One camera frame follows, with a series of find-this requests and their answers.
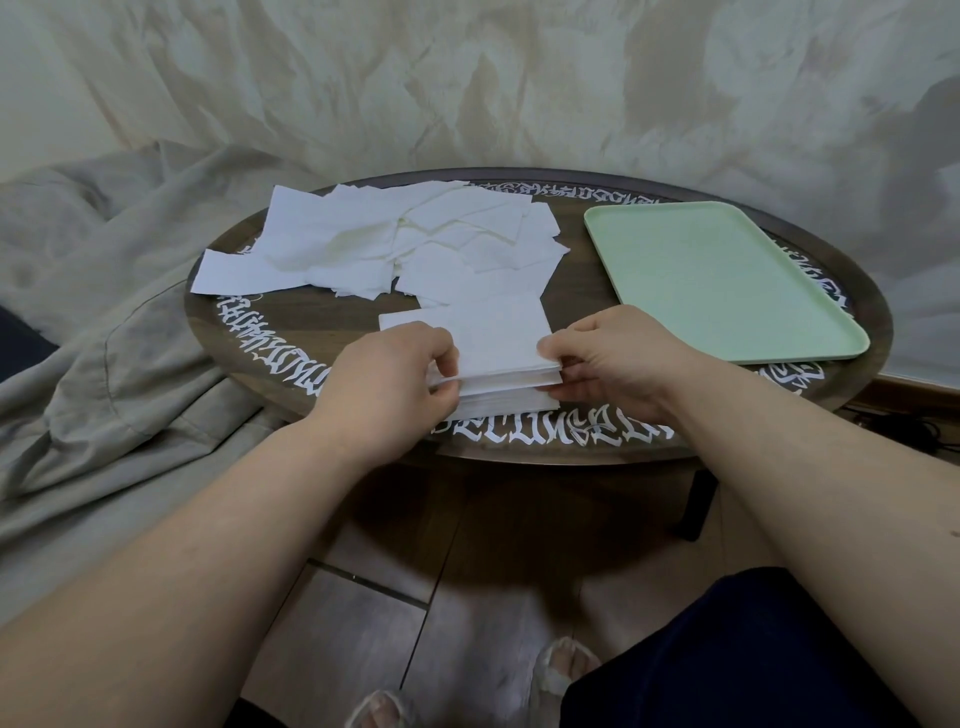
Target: foot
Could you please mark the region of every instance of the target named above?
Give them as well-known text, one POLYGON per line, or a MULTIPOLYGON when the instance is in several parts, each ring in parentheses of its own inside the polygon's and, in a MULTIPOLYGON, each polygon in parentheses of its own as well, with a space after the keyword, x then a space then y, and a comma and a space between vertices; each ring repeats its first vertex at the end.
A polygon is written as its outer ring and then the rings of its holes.
POLYGON ((572 637, 561 637, 545 647, 534 664, 527 703, 528 728, 558 728, 566 689, 598 667, 597 656, 572 637))
POLYGON ((391 691, 376 691, 365 697, 347 719, 344 728, 418 728, 413 706, 391 691))

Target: baseboard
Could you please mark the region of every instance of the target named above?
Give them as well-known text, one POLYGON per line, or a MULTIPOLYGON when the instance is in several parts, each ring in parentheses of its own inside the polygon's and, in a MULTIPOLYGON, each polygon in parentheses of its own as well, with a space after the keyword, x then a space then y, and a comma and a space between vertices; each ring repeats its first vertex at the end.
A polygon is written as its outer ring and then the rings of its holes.
POLYGON ((900 376, 878 376, 851 404, 960 422, 960 389, 900 376))

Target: table leg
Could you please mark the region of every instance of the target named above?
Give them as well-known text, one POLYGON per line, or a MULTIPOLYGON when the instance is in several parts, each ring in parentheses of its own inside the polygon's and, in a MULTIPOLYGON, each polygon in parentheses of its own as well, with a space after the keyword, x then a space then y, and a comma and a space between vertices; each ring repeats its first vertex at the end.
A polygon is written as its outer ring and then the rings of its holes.
POLYGON ((686 497, 684 516, 674 527, 674 533, 686 541, 696 541, 707 521, 713 494, 717 491, 716 475, 709 470, 700 470, 693 474, 690 495, 686 497))

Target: hand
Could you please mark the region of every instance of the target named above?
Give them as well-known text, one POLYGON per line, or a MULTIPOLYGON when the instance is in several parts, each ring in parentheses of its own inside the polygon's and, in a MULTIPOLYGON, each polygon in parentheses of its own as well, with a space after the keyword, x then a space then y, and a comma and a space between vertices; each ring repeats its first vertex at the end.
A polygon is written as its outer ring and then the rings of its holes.
POLYGON ((710 359, 631 305, 608 308, 540 339, 540 354, 564 364, 555 400, 610 402, 644 422, 671 421, 665 399, 683 374, 710 359))
POLYGON ((456 376, 458 356, 449 331, 422 322, 368 333, 337 357, 302 424, 363 468, 392 462, 457 408, 460 383, 431 393, 426 372, 436 361, 456 376))

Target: white curtain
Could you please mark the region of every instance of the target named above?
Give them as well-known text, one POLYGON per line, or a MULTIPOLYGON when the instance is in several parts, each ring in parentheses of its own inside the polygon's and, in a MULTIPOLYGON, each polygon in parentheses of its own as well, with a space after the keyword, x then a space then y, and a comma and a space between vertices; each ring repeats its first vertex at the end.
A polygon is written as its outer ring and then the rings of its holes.
POLYGON ((9 0, 119 143, 236 142, 332 181, 631 175, 821 235, 960 387, 960 3, 9 0))

